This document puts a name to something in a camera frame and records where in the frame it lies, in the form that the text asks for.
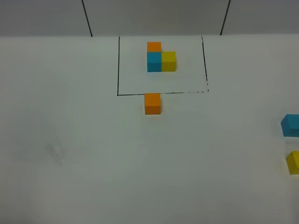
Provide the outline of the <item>template blue cube block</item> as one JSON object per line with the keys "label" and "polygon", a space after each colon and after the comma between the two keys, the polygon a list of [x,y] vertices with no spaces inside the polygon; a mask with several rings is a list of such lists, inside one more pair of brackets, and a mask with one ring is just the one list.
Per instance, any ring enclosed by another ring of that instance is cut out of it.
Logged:
{"label": "template blue cube block", "polygon": [[162,71],[162,52],[147,52],[147,72]]}

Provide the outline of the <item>template orange cube block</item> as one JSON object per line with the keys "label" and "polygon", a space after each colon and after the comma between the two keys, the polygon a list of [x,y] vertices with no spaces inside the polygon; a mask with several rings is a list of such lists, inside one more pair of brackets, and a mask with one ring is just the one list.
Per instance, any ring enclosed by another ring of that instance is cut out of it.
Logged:
{"label": "template orange cube block", "polygon": [[147,42],[147,52],[161,52],[161,42]]}

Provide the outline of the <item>template yellow cube block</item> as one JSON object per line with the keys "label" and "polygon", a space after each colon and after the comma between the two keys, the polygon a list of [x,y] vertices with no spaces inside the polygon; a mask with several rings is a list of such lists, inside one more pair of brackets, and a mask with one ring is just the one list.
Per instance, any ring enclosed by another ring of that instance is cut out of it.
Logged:
{"label": "template yellow cube block", "polygon": [[162,52],[162,71],[173,72],[176,71],[176,52],[175,51],[163,51]]}

